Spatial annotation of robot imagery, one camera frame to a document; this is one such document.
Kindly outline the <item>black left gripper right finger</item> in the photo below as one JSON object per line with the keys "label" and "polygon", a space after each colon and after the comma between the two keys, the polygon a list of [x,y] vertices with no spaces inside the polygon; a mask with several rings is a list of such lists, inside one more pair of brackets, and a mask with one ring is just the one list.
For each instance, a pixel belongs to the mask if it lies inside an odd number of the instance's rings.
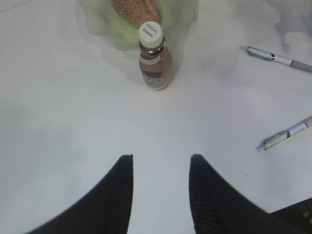
{"label": "black left gripper right finger", "polygon": [[191,157],[189,199],[197,234],[303,233],[250,202],[202,155]]}

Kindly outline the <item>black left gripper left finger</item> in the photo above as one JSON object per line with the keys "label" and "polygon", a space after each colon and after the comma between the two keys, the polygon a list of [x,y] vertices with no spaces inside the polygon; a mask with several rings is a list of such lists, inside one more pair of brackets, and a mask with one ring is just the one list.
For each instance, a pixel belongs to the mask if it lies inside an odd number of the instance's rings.
{"label": "black left gripper left finger", "polygon": [[121,156],[78,202],[31,231],[33,234],[125,234],[134,190],[133,156]]}

